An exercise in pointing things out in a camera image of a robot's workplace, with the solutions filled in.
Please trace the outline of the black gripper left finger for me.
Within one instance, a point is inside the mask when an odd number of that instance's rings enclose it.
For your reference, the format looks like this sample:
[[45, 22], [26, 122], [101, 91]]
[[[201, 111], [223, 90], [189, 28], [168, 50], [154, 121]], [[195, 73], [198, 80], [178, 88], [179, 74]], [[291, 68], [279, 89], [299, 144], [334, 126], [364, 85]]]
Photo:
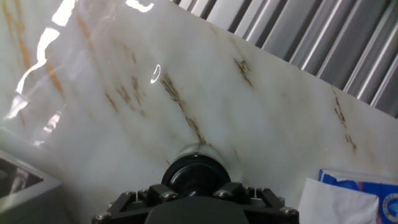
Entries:
[[137, 192], [126, 191], [105, 212], [91, 219], [92, 224], [143, 224], [157, 205], [179, 199], [179, 193], [164, 184], [155, 184]]

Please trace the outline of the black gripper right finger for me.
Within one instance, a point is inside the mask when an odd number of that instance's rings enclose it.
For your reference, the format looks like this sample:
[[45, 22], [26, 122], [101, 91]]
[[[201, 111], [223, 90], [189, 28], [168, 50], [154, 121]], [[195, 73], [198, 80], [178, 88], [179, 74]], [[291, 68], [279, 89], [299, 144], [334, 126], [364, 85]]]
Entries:
[[238, 223], [299, 224], [299, 211], [285, 206], [268, 188], [254, 188], [241, 183], [227, 183], [213, 192], [213, 198], [229, 202], [229, 215], [237, 215]]

